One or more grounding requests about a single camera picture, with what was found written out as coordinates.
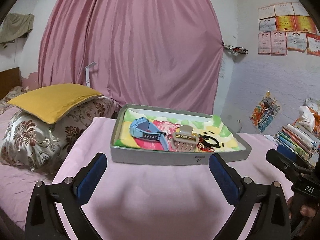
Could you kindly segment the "person's right hand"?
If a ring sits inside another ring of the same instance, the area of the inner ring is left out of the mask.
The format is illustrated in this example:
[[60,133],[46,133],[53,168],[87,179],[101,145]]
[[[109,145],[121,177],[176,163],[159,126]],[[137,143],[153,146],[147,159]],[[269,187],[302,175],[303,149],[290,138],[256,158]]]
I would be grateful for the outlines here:
[[[289,217],[291,218],[291,210],[292,210],[292,203],[293,203],[293,200],[294,200],[294,196],[290,197],[287,201],[287,206],[289,208]],[[313,206],[310,206],[310,205],[302,205],[302,207],[300,208],[300,213],[302,216],[304,217],[308,217],[308,218],[313,218],[316,213],[318,211],[318,206],[317,205],[313,205]]]

